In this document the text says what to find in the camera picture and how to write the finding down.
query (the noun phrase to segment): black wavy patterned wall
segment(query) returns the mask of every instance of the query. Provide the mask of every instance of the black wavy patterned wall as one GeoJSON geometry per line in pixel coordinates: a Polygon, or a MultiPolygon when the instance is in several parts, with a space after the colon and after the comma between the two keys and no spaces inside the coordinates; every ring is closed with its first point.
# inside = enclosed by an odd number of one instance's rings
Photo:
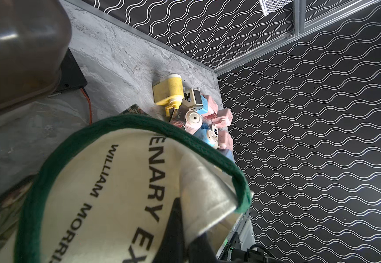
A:
{"type": "Polygon", "coordinates": [[[259,0],[83,0],[215,68],[292,28],[292,3],[263,16],[259,0]]]}
{"type": "Polygon", "coordinates": [[[219,77],[257,242],[381,263],[381,2],[219,77]]]}
{"type": "Polygon", "coordinates": [[[349,1],[350,0],[306,0],[306,22],[349,1]]]}

